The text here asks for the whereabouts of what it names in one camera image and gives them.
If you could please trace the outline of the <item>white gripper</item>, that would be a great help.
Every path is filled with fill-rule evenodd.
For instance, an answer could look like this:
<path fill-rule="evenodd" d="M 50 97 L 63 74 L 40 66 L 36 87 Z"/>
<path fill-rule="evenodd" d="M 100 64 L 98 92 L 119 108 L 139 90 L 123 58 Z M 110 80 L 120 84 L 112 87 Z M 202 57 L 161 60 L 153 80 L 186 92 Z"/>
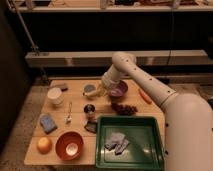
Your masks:
<path fill-rule="evenodd" d="M 121 73 L 117 70 L 108 70 L 101 78 L 103 87 L 107 90 L 115 88 L 121 79 Z"/>

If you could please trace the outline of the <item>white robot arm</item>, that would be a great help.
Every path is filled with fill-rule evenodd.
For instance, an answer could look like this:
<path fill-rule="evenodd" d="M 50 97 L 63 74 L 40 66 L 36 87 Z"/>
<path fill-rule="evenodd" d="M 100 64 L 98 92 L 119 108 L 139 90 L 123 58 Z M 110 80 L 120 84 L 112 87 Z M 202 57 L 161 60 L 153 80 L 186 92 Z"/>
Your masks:
<path fill-rule="evenodd" d="M 114 88 L 129 75 L 165 116 L 165 171 L 213 171 L 213 109 L 202 97 L 178 93 L 136 65 L 136 57 L 115 52 L 112 65 L 101 78 Z"/>

